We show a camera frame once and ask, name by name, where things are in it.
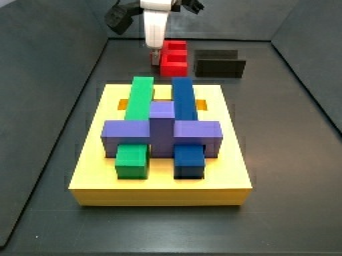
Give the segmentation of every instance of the purple crossbar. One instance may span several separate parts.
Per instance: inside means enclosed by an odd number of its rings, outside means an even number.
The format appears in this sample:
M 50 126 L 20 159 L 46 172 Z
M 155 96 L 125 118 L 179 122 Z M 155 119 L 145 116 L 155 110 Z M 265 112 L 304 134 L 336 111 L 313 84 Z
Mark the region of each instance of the purple crossbar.
M 151 134 L 151 157 L 174 157 L 174 125 L 175 108 L 174 102 L 151 102 L 150 109 L 150 134 Z
M 218 121 L 175 121 L 174 143 L 205 145 L 205 156 L 217 158 L 223 140 Z
M 146 121 L 106 121 L 102 131 L 106 157 L 116 156 L 119 144 L 150 144 L 150 123 Z

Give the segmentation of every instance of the green bar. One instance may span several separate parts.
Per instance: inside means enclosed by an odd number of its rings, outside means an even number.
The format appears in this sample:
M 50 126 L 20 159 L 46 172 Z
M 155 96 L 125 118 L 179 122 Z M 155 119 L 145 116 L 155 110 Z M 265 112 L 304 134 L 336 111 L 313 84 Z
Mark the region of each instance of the green bar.
M 134 77 L 125 120 L 149 120 L 154 96 L 154 78 Z M 115 169 L 119 179 L 147 179 L 150 146 L 119 145 Z
M 149 120 L 154 77 L 134 77 L 125 120 Z

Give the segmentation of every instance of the yellow base plate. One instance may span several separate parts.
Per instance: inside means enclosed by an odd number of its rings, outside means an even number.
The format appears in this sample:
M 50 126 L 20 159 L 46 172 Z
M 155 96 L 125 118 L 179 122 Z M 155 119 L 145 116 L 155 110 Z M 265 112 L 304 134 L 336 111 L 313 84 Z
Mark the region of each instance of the yellow base plate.
M 171 100 L 171 86 L 155 85 L 155 100 Z M 123 120 L 131 85 L 106 85 L 70 190 L 84 206 L 242 205 L 253 189 L 219 85 L 195 85 L 199 120 L 219 121 L 223 142 L 217 159 L 206 159 L 205 179 L 175 180 L 174 159 L 150 159 L 147 180 L 118 180 L 115 159 L 104 158 L 106 120 Z

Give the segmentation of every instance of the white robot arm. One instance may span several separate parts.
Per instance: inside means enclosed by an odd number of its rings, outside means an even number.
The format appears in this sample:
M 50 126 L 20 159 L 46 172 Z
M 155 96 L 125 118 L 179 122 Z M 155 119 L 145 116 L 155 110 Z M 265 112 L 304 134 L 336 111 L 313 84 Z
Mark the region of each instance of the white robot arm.
M 145 9 L 146 45 L 153 49 L 153 65 L 159 65 L 167 17 L 175 0 L 141 0 Z
M 108 27 L 122 35 L 134 22 L 133 16 L 145 14 L 146 45 L 153 49 L 153 65 L 159 65 L 161 62 L 169 14 L 171 11 L 179 12 L 181 5 L 194 14 L 205 9 L 198 0 L 135 0 L 125 5 L 116 0 L 104 16 Z

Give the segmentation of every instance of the toy block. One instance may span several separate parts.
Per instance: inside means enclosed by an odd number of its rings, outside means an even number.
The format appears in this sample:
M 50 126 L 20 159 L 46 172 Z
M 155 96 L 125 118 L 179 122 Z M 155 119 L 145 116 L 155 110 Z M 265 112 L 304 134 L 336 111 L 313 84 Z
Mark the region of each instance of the toy block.
M 161 76 L 187 76 L 187 43 L 186 41 L 165 41 L 161 59 Z
M 134 77 L 126 120 L 149 120 L 150 103 L 154 96 L 154 78 Z
M 183 50 L 187 51 L 187 42 L 182 40 L 165 40 L 162 52 Z
M 118 179 L 147 179 L 149 145 L 119 145 L 115 160 Z
M 175 102 L 177 120 L 198 120 L 198 110 L 191 78 L 173 78 L 173 99 Z
M 203 179 L 206 159 L 203 146 L 175 145 L 175 179 Z
M 175 121 L 175 144 L 195 144 L 205 146 L 205 156 L 217 158 L 219 154 L 223 133 L 218 121 Z
M 149 144 L 149 121 L 106 121 L 102 131 L 102 143 L 107 158 L 115 158 L 119 144 Z
M 151 118 L 175 119 L 175 103 L 173 101 L 153 101 L 150 105 Z
M 197 77 L 242 78 L 246 60 L 238 59 L 238 50 L 197 50 Z
M 151 102 L 150 134 L 151 157 L 173 158 L 174 156 L 174 102 Z
M 187 53 L 185 51 L 173 51 L 162 54 L 161 76 L 187 76 Z

